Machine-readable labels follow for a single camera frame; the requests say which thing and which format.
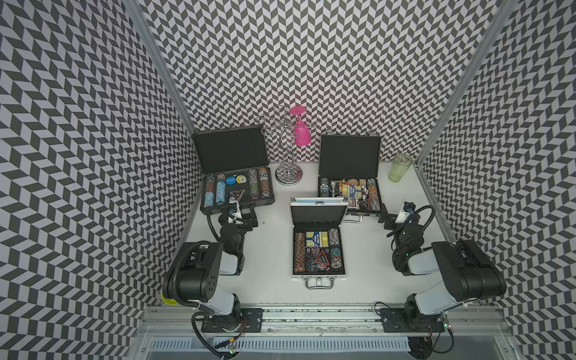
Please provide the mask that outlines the small silver aluminium poker case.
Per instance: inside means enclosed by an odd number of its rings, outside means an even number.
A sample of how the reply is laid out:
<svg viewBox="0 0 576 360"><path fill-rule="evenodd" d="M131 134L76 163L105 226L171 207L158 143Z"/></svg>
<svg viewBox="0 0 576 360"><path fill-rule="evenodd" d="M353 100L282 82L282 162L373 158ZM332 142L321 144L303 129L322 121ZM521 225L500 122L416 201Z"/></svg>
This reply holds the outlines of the small silver aluminium poker case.
<svg viewBox="0 0 576 360"><path fill-rule="evenodd" d="M341 225L348 209L346 197L293 197L292 276L307 290L330 290L346 276Z"/></svg>

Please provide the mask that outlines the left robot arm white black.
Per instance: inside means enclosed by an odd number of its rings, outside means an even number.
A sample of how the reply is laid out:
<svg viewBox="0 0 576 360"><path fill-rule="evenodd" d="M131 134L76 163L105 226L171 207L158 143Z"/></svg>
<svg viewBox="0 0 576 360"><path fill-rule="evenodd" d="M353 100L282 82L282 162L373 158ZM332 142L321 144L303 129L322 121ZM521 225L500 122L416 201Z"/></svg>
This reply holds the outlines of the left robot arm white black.
<svg viewBox="0 0 576 360"><path fill-rule="evenodd" d="M245 234L258 226L254 208L222 213L220 232L215 232L210 214L207 221L217 240L184 243L163 279L161 295L167 302L200 311L203 333L258 333L263 309L242 307L235 293L218 284L220 278L242 273Z"/></svg>

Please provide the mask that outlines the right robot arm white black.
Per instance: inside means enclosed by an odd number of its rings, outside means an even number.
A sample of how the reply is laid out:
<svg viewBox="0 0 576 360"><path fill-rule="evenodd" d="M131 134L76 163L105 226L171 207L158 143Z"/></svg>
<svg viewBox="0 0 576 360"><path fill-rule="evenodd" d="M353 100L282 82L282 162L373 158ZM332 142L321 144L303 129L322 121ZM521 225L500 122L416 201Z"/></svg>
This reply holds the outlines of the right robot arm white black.
<svg viewBox="0 0 576 360"><path fill-rule="evenodd" d="M503 273L473 241L435 241L425 245L424 234L435 219L432 205L405 202L398 214L382 210L379 222L391 238L391 263L404 276L438 274L429 288L409 295L402 307L376 310L386 333L432 335L450 330L445 313L468 302L491 299L506 292Z"/></svg>

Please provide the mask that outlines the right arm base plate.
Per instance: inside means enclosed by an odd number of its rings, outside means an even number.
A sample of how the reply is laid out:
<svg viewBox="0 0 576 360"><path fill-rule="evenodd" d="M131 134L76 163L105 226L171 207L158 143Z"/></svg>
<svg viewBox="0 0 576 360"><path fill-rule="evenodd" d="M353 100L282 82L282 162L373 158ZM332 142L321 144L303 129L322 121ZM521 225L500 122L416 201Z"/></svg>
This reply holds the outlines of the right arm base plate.
<svg viewBox="0 0 576 360"><path fill-rule="evenodd" d="M378 310L382 326L386 333L443 333L446 330L441 315L409 315L400 308L381 308Z"/></svg>

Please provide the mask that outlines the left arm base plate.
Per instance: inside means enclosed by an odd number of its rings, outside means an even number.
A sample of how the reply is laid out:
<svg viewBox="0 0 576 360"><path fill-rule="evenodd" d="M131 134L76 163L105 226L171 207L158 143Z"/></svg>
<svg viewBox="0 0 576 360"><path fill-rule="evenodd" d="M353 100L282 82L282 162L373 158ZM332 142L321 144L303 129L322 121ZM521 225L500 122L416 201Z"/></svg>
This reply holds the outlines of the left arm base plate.
<svg viewBox="0 0 576 360"><path fill-rule="evenodd" d="M229 315L212 316L202 321L203 333L260 333L264 310L260 307L242 308Z"/></svg>

